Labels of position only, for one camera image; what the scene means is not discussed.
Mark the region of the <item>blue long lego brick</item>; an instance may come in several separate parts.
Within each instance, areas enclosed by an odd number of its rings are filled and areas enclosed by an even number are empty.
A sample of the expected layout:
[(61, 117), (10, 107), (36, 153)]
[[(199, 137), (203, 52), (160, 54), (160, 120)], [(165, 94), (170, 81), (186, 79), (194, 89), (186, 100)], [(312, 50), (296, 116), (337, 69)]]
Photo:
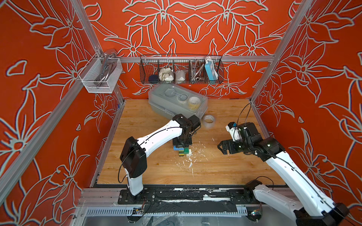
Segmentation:
[(174, 150), (174, 151), (181, 151), (181, 152), (183, 152), (183, 151), (184, 151), (184, 147), (174, 146), (174, 147), (173, 147), (173, 150)]

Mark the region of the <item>white lego brick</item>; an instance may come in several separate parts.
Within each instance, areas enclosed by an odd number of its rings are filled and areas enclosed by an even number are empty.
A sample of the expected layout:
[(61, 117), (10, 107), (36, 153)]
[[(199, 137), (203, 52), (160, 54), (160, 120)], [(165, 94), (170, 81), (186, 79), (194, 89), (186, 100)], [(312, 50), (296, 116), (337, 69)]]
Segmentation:
[(189, 149), (189, 152), (186, 154), (187, 157), (192, 156), (192, 151)]

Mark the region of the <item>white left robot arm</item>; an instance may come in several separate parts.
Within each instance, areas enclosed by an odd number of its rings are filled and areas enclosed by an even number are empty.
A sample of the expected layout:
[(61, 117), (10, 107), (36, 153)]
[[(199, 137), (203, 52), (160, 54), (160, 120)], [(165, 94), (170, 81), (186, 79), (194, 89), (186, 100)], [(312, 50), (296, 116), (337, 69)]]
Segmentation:
[(147, 158), (155, 150), (173, 139), (185, 145), (200, 126), (201, 122), (197, 116), (187, 118), (178, 114), (166, 125), (144, 137), (129, 137), (120, 155), (120, 167), (124, 168), (126, 173), (128, 193), (136, 197), (144, 190), (142, 176), (147, 169)]

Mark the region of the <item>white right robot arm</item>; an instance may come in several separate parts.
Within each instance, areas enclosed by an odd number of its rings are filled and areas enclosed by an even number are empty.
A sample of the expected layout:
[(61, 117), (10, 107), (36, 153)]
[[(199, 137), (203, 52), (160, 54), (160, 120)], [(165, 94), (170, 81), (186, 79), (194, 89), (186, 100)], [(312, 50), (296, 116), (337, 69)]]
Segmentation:
[(283, 213), (298, 226), (338, 226), (346, 219), (349, 209), (321, 191), (275, 138), (263, 139), (260, 134), (251, 136), (238, 132), (236, 128), (229, 130), (229, 133), (232, 138), (218, 145), (223, 154), (250, 153), (259, 157), (278, 173), (298, 198), (298, 201), (293, 201), (254, 180), (248, 186), (256, 200)]

